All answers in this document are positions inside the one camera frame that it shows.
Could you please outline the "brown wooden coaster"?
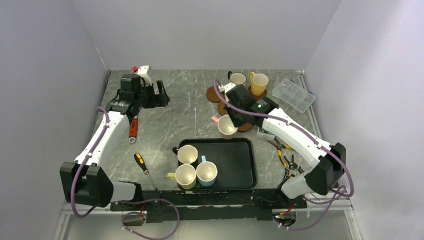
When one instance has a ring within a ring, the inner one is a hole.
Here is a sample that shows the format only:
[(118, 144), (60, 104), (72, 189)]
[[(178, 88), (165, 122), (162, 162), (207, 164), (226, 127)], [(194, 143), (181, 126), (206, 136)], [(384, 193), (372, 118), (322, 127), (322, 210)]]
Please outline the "brown wooden coaster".
[(221, 101), (220, 98), (218, 97), (218, 95), (215, 92), (214, 86), (210, 86), (206, 90), (206, 97), (212, 103), (219, 103)]
[(226, 110), (226, 105), (224, 104), (223, 101), (220, 101), (217, 105), (217, 111), (221, 116), (227, 115), (228, 112)]
[(252, 87), (251, 86), (249, 86), (248, 88), (247, 88), (247, 91), (248, 91), (248, 93), (251, 95), (251, 96), (253, 96), (254, 97), (254, 99), (255, 100), (259, 100), (260, 98), (262, 98), (262, 97), (266, 97), (267, 96), (267, 94), (268, 94), (268, 92), (267, 92), (267, 89), (265, 89), (260, 95), (255, 95), (255, 94), (253, 94), (253, 92), (252, 92)]
[(247, 132), (253, 127), (250, 123), (245, 123), (242, 126), (238, 127), (238, 132)]

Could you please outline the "pink mug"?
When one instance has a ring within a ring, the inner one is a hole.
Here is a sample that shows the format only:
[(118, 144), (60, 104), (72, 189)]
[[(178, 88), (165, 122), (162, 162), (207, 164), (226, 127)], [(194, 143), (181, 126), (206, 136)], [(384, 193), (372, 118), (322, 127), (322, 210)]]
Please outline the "pink mug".
[(220, 136), (223, 139), (229, 140), (236, 136), (238, 127), (235, 127), (228, 114), (221, 117), (212, 116), (212, 122), (217, 126)]

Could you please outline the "white ribbed mug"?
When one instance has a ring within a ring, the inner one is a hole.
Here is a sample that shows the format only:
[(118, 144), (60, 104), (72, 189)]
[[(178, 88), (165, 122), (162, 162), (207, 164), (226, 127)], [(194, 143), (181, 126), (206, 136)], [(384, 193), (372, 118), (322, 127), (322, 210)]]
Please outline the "white ribbed mug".
[(233, 83), (235, 85), (245, 86), (247, 82), (247, 76), (239, 71), (228, 71), (227, 78), (230, 83)]

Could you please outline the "pale yellow mug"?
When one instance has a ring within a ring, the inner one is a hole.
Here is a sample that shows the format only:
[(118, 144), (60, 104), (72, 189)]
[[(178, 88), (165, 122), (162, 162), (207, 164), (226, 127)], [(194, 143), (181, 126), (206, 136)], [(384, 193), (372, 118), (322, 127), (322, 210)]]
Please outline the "pale yellow mug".
[(169, 172), (166, 175), (170, 180), (174, 180), (184, 190), (192, 189), (197, 183), (197, 173), (190, 164), (180, 165), (175, 172)]

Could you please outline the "light blue mug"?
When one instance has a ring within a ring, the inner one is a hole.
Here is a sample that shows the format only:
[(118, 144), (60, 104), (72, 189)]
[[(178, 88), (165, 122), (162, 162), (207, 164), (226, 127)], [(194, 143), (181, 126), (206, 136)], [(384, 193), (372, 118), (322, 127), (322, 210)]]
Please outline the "light blue mug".
[(210, 187), (215, 183), (217, 175), (217, 166), (213, 162), (207, 161), (206, 156), (202, 155), (201, 163), (196, 167), (196, 176), (199, 183), (203, 187)]

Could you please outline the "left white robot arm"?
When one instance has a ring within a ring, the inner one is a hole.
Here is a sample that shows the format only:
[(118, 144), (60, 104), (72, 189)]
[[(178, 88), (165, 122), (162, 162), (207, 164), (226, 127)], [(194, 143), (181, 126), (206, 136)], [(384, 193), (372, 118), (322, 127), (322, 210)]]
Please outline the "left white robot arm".
[(139, 209), (144, 196), (140, 185), (129, 181), (112, 181), (103, 170), (121, 136), (126, 133), (141, 109), (165, 107), (170, 102), (163, 81), (127, 73), (120, 78), (116, 95), (102, 112), (101, 123), (84, 150), (59, 170), (65, 200), (73, 206), (106, 207), (123, 201), (131, 210)]

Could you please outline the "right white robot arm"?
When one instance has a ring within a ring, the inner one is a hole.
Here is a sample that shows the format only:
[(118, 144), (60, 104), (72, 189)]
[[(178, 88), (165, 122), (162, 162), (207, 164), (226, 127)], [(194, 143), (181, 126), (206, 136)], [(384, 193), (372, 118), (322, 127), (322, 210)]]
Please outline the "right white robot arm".
[(308, 193), (326, 195), (346, 170), (346, 149), (311, 134), (290, 118), (279, 105), (264, 96), (256, 100), (248, 90), (234, 83), (214, 86), (234, 126), (258, 126), (281, 139), (306, 161), (303, 172), (284, 180), (275, 194), (276, 203), (289, 207), (296, 197)]

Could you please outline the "black handled cream mug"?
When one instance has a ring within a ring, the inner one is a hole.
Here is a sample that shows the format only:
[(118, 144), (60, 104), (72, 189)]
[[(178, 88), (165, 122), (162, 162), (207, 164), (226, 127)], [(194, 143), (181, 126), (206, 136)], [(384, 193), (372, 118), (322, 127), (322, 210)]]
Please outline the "black handled cream mug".
[(184, 145), (181, 147), (173, 147), (172, 152), (177, 155), (177, 159), (180, 164), (194, 165), (198, 160), (198, 150), (190, 145)]

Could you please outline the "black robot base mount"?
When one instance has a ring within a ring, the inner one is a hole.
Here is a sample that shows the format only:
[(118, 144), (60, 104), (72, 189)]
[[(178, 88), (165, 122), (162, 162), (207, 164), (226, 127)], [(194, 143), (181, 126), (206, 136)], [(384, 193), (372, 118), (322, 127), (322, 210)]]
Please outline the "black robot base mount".
[(144, 210), (148, 223), (189, 220), (256, 219), (270, 221), (280, 212), (293, 213), (307, 208), (298, 196), (285, 199), (274, 188), (232, 190), (142, 190), (128, 203), (112, 201), (110, 210), (130, 212)]

